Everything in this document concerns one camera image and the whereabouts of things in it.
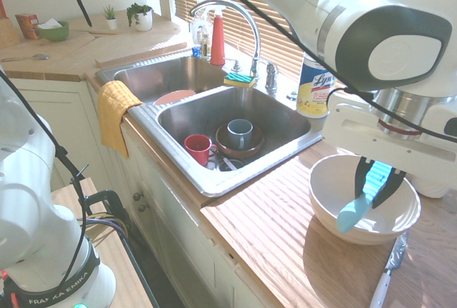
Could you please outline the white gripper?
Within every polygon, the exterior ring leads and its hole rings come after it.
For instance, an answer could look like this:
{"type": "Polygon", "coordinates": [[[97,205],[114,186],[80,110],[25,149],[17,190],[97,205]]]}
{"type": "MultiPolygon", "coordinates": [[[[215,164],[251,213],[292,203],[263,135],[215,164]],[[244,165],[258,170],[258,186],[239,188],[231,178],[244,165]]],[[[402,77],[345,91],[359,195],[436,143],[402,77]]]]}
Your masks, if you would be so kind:
{"type": "Polygon", "coordinates": [[[354,178],[356,199],[362,194],[374,160],[394,167],[374,197],[373,209],[393,195],[406,172],[430,181],[456,180],[455,143],[426,134],[409,140],[388,135],[379,128],[375,110],[356,95],[334,93],[328,109],[322,131],[325,141],[362,156],[354,178]]]}

